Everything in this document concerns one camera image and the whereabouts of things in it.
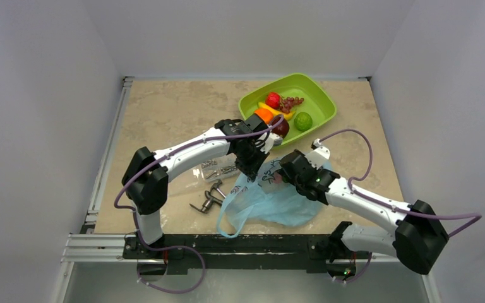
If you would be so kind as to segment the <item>light blue plastic bag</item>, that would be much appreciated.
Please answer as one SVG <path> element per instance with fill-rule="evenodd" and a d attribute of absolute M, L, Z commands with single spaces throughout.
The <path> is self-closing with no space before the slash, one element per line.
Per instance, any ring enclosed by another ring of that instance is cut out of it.
<path fill-rule="evenodd" d="M 237 237 L 253 222 L 272 222 L 299 227 L 311 221 L 323 208 L 299 194 L 279 175 L 280 158 L 265 162 L 255 181 L 240 174 L 224 198 L 217 219 L 217 233 L 228 239 Z"/>

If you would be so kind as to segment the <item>dark red fake fruit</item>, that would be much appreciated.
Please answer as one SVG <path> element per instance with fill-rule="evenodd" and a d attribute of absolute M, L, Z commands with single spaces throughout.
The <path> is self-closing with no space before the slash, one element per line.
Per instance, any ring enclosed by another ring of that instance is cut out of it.
<path fill-rule="evenodd" d="M 289 113 L 294 110 L 295 106 L 301 105 L 304 102 L 302 97 L 286 97 L 281 99 L 281 106 L 279 111 Z"/>

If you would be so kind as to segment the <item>yellow fake fruit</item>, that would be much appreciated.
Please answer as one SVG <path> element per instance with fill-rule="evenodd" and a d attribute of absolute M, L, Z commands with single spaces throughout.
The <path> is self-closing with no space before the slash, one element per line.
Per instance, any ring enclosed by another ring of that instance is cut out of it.
<path fill-rule="evenodd" d="M 295 114 L 296 114 L 296 111 L 293 110 L 289 113 L 285 113 L 285 112 L 282 112 L 282 111 L 279 111 L 279 110 L 276 110 L 276 109 L 273 109 L 272 107 L 268 106 L 267 104 L 263 103 L 263 102 L 258 102 L 258 108 L 259 109 L 266 109 L 268 110 L 269 112 L 271 112 L 271 114 L 273 116 L 277 116 L 277 115 L 283 115 L 284 119 L 286 119 L 287 121 L 291 120 Z"/>

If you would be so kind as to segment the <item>green fake fruit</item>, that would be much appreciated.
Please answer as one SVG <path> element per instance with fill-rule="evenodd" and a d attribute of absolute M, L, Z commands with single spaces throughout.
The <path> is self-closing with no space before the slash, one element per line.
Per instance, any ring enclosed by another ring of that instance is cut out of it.
<path fill-rule="evenodd" d="M 313 118 L 307 112 L 299 112 L 294 118 L 294 126 L 300 132 L 313 127 Z"/>

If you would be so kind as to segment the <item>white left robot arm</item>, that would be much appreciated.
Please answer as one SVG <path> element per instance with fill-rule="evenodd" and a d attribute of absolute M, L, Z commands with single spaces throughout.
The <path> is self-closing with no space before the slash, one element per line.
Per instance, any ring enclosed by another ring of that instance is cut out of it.
<path fill-rule="evenodd" d="M 248 119 L 222 119 L 197 137 L 165 149 L 135 151 L 122 178 L 122 189 L 114 206 L 122 209 L 119 200 L 126 196 L 133 214 L 138 249 L 147 258 L 156 258 L 163 250 L 164 235 L 160 209 L 168 198 L 170 182 L 197 165 L 215 158 L 233 155 L 235 166 L 251 181 L 271 149 L 282 141 L 256 114 Z"/>

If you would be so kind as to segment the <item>dark red fake apple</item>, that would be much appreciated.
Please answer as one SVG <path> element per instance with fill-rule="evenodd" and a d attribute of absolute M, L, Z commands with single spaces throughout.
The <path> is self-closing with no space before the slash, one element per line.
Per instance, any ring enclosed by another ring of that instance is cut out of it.
<path fill-rule="evenodd" d="M 275 116 L 270 121 L 270 125 L 271 126 L 276 125 L 276 123 L 278 123 L 281 119 L 282 119 L 281 116 Z M 285 138 L 288 135 L 289 130 L 290 130 L 289 123 L 285 119 L 283 119 L 277 127 L 272 129 L 272 132 L 277 134 L 281 138 Z"/>

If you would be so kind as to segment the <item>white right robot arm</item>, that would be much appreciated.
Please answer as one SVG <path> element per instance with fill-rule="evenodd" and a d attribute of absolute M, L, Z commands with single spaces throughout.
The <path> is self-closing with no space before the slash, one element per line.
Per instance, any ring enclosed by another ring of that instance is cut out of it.
<path fill-rule="evenodd" d="M 363 227 L 341 222 L 328 238 L 330 259 L 346 258 L 355 252 L 396 257 L 415 273 L 427 275 L 449 240 L 432 207 L 421 200 L 413 205 L 388 200 L 354 186 L 340 174 L 324 168 L 329 159 L 326 148 L 307 155 L 294 150 L 280 162 L 279 174 L 285 182 L 311 201 L 342 208 L 373 222 Z"/>

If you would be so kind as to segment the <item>orange fake fruit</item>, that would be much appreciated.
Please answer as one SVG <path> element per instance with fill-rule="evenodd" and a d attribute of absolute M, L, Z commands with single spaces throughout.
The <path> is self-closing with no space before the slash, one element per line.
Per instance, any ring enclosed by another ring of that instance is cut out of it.
<path fill-rule="evenodd" d="M 254 111 L 254 113 L 260 117 L 266 124 L 270 124 L 274 115 L 268 109 L 258 108 Z"/>

